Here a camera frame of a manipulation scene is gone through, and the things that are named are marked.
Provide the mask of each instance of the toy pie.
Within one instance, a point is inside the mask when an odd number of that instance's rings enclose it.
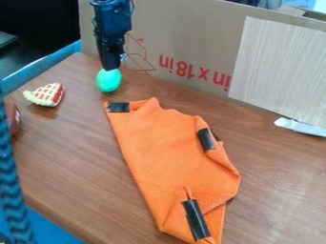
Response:
[[[23,95],[34,104],[55,107],[61,101],[63,93],[63,85],[61,83],[53,83],[36,91],[24,91]]]

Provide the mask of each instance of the cardboard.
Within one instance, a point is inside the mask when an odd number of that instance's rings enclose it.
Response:
[[[324,31],[247,17],[229,96],[326,128],[325,43]]]
[[[227,97],[246,16],[320,31],[326,23],[218,0],[134,0],[127,67]],[[96,54],[93,9],[80,0],[82,52]]]

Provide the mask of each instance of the orange towel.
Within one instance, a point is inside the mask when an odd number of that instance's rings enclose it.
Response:
[[[240,176],[206,122],[163,110],[156,98],[104,108],[159,230],[189,243],[220,243],[226,202]],[[197,242],[182,205],[189,191],[212,235]]]

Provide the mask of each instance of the blue striped object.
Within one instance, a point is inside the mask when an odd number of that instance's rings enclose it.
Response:
[[[14,244],[36,243],[24,202],[0,91],[0,201]]]

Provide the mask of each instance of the table surface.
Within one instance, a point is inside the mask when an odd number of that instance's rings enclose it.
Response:
[[[103,94],[95,57],[74,54],[10,95],[22,113],[12,140],[27,203],[89,243],[183,243],[158,231],[102,110],[107,99],[157,97],[202,116],[242,175],[227,207],[223,244],[307,244],[326,239],[326,140],[274,126],[271,112],[236,105],[136,71]],[[61,82],[57,108],[31,105],[23,90]]]

